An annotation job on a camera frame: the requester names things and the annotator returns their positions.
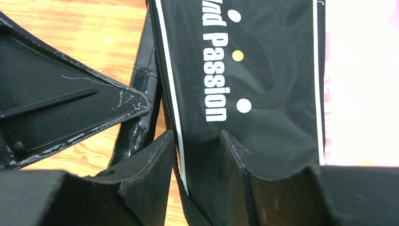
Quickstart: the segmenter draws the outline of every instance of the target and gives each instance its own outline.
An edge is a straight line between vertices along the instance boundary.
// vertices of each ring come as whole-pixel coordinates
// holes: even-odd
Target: wooden table
[[[54,48],[129,84],[146,13],[144,0],[0,0],[0,10]],[[110,160],[119,125],[25,169],[95,175]],[[165,130],[160,112],[156,136]],[[165,225],[186,226],[172,174]]]

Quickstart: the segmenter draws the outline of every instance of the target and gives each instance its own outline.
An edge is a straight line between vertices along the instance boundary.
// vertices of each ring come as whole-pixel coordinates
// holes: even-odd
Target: black plastic object
[[[0,225],[164,226],[174,150],[166,131],[95,177],[0,172]]]
[[[145,19],[130,86],[145,93],[151,107],[145,115],[122,123],[114,156],[110,162],[111,165],[134,155],[150,144],[155,136],[162,89],[155,64],[154,41],[149,14]]]
[[[313,165],[287,171],[221,133],[228,225],[398,225],[399,169]]]
[[[151,2],[180,189],[210,224],[227,226],[222,129],[279,169],[323,159],[317,3]],[[192,206],[184,208],[188,220],[200,218]]]
[[[146,95],[0,12],[0,169],[18,169],[150,110]]]

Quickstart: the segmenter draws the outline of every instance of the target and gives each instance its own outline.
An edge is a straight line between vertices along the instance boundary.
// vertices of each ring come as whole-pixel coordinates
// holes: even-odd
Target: zipper
[[[162,93],[163,93],[163,107],[167,111],[167,118],[169,121],[170,129],[175,131],[175,127],[173,125],[173,120],[172,120],[172,113],[170,111],[170,105],[169,105],[169,97],[168,97],[168,90],[166,88],[165,84],[165,75],[162,70],[162,62],[161,62],[161,57],[160,57],[160,49],[159,49],[159,43],[158,43],[158,35],[157,35],[157,27],[155,25],[155,13],[154,13],[154,0],[150,0],[148,4],[148,11],[150,13],[150,18],[151,18],[151,30],[152,30],[152,38],[154,39],[154,54],[155,54],[155,64],[157,66],[157,72],[160,75],[160,81],[161,81],[161,86],[162,86]]]

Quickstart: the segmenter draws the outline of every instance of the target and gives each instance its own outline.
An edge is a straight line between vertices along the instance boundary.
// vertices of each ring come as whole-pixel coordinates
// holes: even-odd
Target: dot
[[[234,51],[231,56],[233,57],[233,60],[235,60],[237,62],[244,59],[244,54],[239,50]]]
[[[227,15],[231,21],[238,23],[241,20],[241,14],[234,9],[227,11]]]
[[[248,113],[251,111],[252,104],[247,99],[240,99],[237,101],[237,110],[241,113]]]

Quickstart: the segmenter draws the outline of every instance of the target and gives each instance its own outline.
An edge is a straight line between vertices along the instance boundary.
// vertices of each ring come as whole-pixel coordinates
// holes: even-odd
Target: black pouch
[[[318,17],[324,11],[318,6],[324,2],[150,2],[190,225],[229,225],[222,130],[261,158],[270,169],[263,178],[285,178],[323,161],[324,32],[318,29],[324,19],[318,26]]]

